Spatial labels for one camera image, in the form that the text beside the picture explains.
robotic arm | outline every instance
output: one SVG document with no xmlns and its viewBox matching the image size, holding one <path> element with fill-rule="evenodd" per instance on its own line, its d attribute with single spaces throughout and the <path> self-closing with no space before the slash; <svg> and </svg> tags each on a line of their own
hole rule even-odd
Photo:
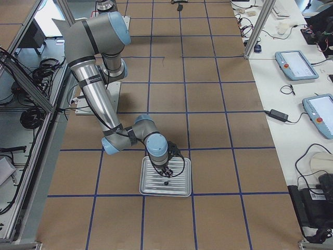
<svg viewBox="0 0 333 250">
<path fill-rule="evenodd" d="M 176 145 L 167 142 L 148 115 L 137 117 L 131 127 L 123 128 L 106 92 L 104 79 L 113 82 L 127 75 L 120 53 L 125 45 L 130 44 L 131 38 L 120 13 L 109 12 L 76 22 L 63 33 L 68 65 L 100 122 L 106 153 L 115 154 L 140 141 L 160 175 L 172 177 L 173 171 L 168 168 L 168 162 L 175 155 L 181 156 Z M 95 65 L 96 54 L 102 55 L 102 69 Z"/>
</svg>

silver tray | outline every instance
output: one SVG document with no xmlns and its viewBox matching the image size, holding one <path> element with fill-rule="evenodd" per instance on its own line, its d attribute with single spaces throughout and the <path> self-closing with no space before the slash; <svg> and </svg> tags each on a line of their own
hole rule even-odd
<svg viewBox="0 0 333 250">
<path fill-rule="evenodd" d="M 156 196 L 177 196 L 189 197 L 191 195 L 191 161 L 185 159 L 184 172 L 175 178 L 166 178 L 160 176 L 153 168 L 149 157 L 146 156 L 142 160 L 140 193 L 144 195 Z M 173 157 L 169 161 L 169 168 L 174 175 L 180 173 L 183 169 L 183 159 Z"/>
</svg>

black plug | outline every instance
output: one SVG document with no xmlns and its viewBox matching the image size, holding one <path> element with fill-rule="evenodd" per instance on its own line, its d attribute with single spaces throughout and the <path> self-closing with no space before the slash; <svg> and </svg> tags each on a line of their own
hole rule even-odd
<svg viewBox="0 0 333 250">
<path fill-rule="evenodd" d="M 286 122 L 288 121 L 288 115 L 282 112 L 279 112 L 275 109 L 271 109 L 271 111 L 264 111 L 266 115 L 268 115 L 269 117 L 272 117 L 276 120 L 282 121 L 282 122 Z"/>
</svg>

